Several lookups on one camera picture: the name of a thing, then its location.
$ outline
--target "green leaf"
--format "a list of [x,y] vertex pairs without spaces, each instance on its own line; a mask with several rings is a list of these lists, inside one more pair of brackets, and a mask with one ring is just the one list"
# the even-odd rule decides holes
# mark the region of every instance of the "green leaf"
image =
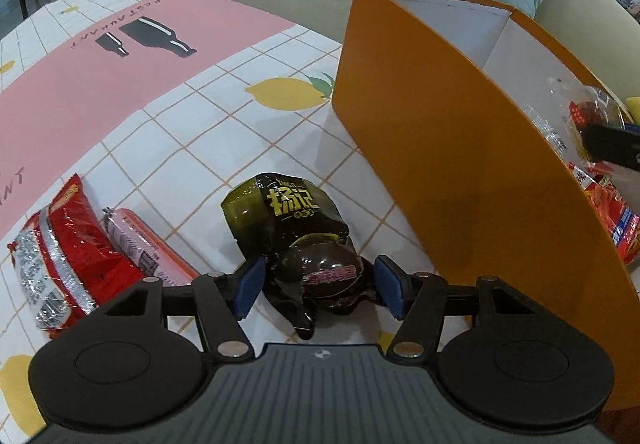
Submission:
[[331,87],[335,87],[335,79],[329,76],[326,72],[323,72],[322,74],[324,74],[325,76],[327,76],[327,78],[329,78],[329,81],[331,82]]
[[331,92],[334,90],[330,84],[320,78],[312,78],[311,76],[306,76],[306,78],[311,82],[311,85],[314,86],[314,89],[321,92],[325,98],[329,99]]

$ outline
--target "sofa armrest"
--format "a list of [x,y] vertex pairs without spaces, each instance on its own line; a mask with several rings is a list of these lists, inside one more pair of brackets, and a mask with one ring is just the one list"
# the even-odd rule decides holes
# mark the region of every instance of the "sofa armrest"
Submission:
[[615,0],[545,0],[535,21],[620,99],[640,95],[640,24]]

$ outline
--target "orange box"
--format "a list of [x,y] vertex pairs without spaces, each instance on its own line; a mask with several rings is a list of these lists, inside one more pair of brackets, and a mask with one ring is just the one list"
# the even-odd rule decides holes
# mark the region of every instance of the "orange box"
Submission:
[[640,301],[580,185],[520,108],[564,134],[549,78],[602,87],[510,6],[353,0],[333,104],[438,272],[460,285],[497,275],[588,334],[614,362],[607,410],[636,406]]

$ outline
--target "green and black snack package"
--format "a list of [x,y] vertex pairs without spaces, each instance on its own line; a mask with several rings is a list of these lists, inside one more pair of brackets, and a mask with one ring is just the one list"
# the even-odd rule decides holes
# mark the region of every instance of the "green and black snack package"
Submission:
[[348,314],[363,299],[379,303],[371,264],[356,254],[333,201],[308,180],[258,174],[222,210],[244,257],[266,257],[265,296],[302,339],[313,335],[317,309]]

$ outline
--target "black bottle illustration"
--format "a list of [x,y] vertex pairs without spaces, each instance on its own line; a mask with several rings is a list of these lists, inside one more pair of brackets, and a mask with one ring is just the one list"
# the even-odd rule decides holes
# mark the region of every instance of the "black bottle illustration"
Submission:
[[104,33],[100,38],[97,38],[95,40],[95,43],[102,47],[104,50],[115,52],[121,58],[129,55],[127,50],[123,47],[121,39],[111,33]]
[[186,58],[198,52],[178,40],[174,30],[148,17],[140,17],[133,22],[124,24],[120,27],[120,30],[145,47],[160,47],[161,49],[170,50],[180,58]]

